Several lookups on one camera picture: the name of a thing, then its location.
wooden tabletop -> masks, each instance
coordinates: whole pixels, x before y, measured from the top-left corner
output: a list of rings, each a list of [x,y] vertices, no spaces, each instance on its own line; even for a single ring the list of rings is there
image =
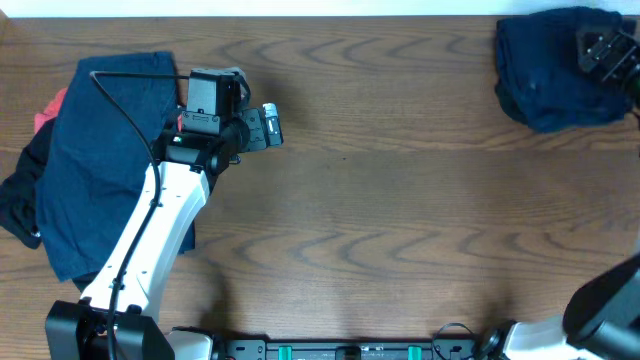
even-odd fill
[[[640,135],[631,117],[552,135],[509,119],[493,92],[496,20],[12,20],[0,175],[79,59],[171,50],[184,74],[237,65],[254,104],[278,104],[285,144],[218,181],[163,330],[415,338],[542,320],[632,253]],[[0,259],[0,358],[47,358],[47,312],[79,294],[4,230]]]

dark garment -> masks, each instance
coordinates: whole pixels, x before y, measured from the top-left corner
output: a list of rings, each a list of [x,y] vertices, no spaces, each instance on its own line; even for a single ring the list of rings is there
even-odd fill
[[[548,133],[605,125],[631,110],[632,102],[621,90],[604,87],[580,71],[576,31],[584,25],[635,32],[635,21],[585,7],[498,21],[496,94],[507,115]]]
[[[0,185],[0,226],[36,249],[41,237],[36,226],[35,184],[44,172],[55,120],[45,123],[20,153],[16,172]]]
[[[166,52],[78,63],[55,122],[49,161],[36,183],[37,225],[61,281],[101,269],[133,212],[149,165],[126,119],[89,78],[93,70],[175,73]],[[149,142],[177,105],[173,80],[104,77],[100,82]],[[193,244],[193,231],[185,241]]]

black cable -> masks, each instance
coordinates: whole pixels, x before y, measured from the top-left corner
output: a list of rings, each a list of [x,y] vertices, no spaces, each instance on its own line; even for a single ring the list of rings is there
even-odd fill
[[[474,341],[476,340],[476,334],[473,333],[473,331],[471,331],[471,329],[469,329],[468,327],[466,327],[464,324],[462,323],[448,323],[447,325],[443,326],[440,328],[440,330],[438,330],[436,332],[435,335],[433,335],[433,339],[431,340],[431,357],[432,358],[436,358],[435,355],[433,354],[434,352],[436,354],[438,354],[438,356],[440,357],[441,360],[449,360],[447,358],[445,358],[444,356],[442,356],[442,354],[440,353],[440,346],[436,345],[436,339],[438,338],[438,336],[440,336],[440,333],[442,333],[443,331],[447,330],[448,328],[451,327],[461,327],[465,330],[467,330],[469,332],[469,334],[471,334],[471,337],[473,337]],[[471,358],[474,358],[476,354],[471,354],[471,356],[467,356],[466,358],[463,358],[462,360],[468,360]]]
[[[107,98],[107,100],[109,100],[109,102],[113,106],[115,106],[122,113],[122,115],[124,115],[124,117],[129,122],[129,125],[131,125],[131,127],[133,128],[133,131],[138,136],[138,139],[140,139],[140,142],[142,142],[142,144],[144,145],[144,149],[147,153],[147,156],[149,157],[149,161],[151,162],[151,167],[153,168],[153,177],[155,181],[155,190],[153,194],[153,200],[151,200],[151,204],[149,204],[149,211],[147,211],[147,215],[144,217],[144,220],[142,221],[142,224],[140,225],[138,232],[134,236],[133,241],[129,246],[129,249],[127,250],[127,253],[122,259],[122,264],[120,265],[118,274],[116,275],[115,279],[113,279],[111,299],[109,300],[109,310],[107,313],[107,348],[109,351],[109,359],[117,360],[118,357],[116,355],[116,337],[114,334],[114,323],[115,323],[116,305],[118,302],[118,293],[120,292],[120,288],[122,287],[122,280],[124,277],[124,273],[126,272],[127,266],[129,265],[129,261],[133,256],[136,246],[140,242],[140,238],[142,237],[142,234],[144,233],[144,230],[147,227],[147,224],[149,223],[149,221],[151,220],[151,217],[153,216],[153,212],[158,206],[158,201],[160,200],[160,191],[161,191],[160,170],[158,169],[158,164],[156,164],[156,161],[153,156],[153,152],[151,151],[151,147],[147,143],[147,140],[144,138],[144,135],[142,134],[138,126],[135,124],[131,116],[127,114],[127,112],[120,105],[118,105],[115,99],[111,95],[109,95],[107,90],[105,90],[102,84],[100,84],[100,82],[98,81],[98,76],[148,78],[148,79],[189,79],[189,77],[185,75],[138,74],[138,73],[122,73],[122,72],[109,72],[109,71],[92,71],[91,73],[89,73],[89,76],[91,77],[91,80],[93,80],[98,90],[100,90],[102,95],[104,95],[104,97]]]

